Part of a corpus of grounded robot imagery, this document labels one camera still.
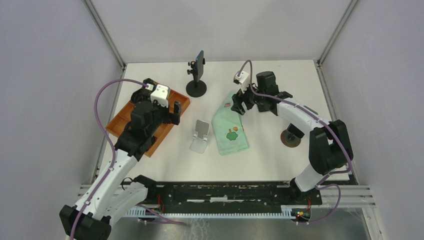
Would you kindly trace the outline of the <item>white folding phone stand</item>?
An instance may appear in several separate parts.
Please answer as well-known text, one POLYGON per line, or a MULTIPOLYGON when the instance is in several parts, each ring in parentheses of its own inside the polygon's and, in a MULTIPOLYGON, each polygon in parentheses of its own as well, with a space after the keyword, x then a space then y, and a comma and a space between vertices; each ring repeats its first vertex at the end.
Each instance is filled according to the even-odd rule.
POLYGON ((206 121, 198 119, 195 122, 190 150, 198 154, 203 154, 208 146, 209 133, 210 124, 206 121))

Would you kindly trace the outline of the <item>black clamp phone stand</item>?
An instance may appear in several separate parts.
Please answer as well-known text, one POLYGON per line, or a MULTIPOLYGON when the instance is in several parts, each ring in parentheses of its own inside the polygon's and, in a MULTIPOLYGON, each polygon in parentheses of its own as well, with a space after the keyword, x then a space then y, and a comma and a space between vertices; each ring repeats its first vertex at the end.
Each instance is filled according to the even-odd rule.
POLYGON ((199 81, 196 81, 196 61, 191 61, 188 63, 188 65, 190 66, 190 69, 187 70, 187 74, 192 75, 193 80, 186 85, 186 92, 190 97, 199 98, 206 93, 207 85, 201 79, 199 81))

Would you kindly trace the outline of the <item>brown round base stand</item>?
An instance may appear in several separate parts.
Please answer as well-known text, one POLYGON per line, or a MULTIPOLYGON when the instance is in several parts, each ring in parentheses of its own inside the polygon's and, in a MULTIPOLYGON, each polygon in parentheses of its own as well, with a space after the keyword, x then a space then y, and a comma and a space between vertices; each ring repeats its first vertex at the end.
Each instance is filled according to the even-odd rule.
POLYGON ((289 148, 295 148, 300 145, 304 136, 305 133, 303 131, 290 123, 288 127, 282 131, 280 140, 285 146, 289 148))

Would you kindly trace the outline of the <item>blue smartphone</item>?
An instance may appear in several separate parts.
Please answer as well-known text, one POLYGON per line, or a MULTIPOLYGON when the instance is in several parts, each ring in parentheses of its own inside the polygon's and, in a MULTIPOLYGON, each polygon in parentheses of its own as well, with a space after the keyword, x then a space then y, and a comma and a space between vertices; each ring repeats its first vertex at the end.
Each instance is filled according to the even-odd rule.
POLYGON ((204 58, 204 51, 201 50, 196 59, 195 59, 195 69, 197 70, 197 75, 196 75, 196 81, 200 81, 203 73, 204 73, 204 65, 205 65, 206 61, 204 58))

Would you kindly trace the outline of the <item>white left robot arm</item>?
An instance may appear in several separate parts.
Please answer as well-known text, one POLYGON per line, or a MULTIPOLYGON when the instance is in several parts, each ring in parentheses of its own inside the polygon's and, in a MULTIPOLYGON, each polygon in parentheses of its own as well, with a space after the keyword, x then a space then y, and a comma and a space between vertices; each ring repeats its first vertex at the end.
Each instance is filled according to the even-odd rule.
POLYGON ((153 203, 157 190, 136 180, 118 196, 114 196, 124 177, 136 166, 155 143, 155 132, 162 124, 178 125, 182 107, 162 106, 156 100, 134 104, 130 121, 116 144, 109 166, 73 205, 64 205, 59 212, 65 233, 72 240, 106 240, 112 227, 136 204, 153 203))

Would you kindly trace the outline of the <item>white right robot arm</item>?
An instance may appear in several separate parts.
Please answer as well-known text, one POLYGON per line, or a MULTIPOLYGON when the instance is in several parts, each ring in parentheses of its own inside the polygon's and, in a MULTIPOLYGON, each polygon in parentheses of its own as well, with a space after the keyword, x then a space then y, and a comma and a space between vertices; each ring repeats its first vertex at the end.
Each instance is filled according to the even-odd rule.
POLYGON ((289 122, 286 133, 295 140, 307 136, 309 139, 309 164, 301 174, 292 179, 289 199, 302 204, 309 198, 309 191, 320 185, 328 176, 341 174, 340 169, 352 167, 353 149, 346 124, 341 120, 330 121, 317 112, 300 104, 290 93, 279 91, 276 76, 272 71, 263 71, 252 76, 239 71, 233 81, 240 89, 232 96, 231 110, 244 115, 257 107, 260 113, 271 112, 289 122))

